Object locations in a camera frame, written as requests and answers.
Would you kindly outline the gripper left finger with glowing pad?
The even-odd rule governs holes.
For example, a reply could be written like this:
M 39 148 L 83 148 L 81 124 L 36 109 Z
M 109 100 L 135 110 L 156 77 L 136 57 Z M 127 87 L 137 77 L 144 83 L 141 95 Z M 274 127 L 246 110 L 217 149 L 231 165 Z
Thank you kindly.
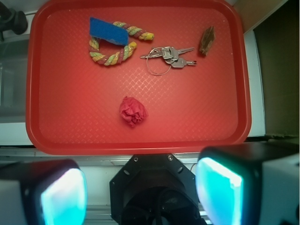
M 2 225 L 82 225 L 87 198 L 85 175 L 71 159 L 0 167 Z

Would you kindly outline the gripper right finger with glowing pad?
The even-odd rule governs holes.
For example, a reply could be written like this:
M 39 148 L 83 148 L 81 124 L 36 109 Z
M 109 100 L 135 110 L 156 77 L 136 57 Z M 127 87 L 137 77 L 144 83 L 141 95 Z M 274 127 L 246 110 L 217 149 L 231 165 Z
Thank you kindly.
M 288 142 L 207 147 L 199 155 L 195 185 L 215 225 L 297 225 L 300 147 Z

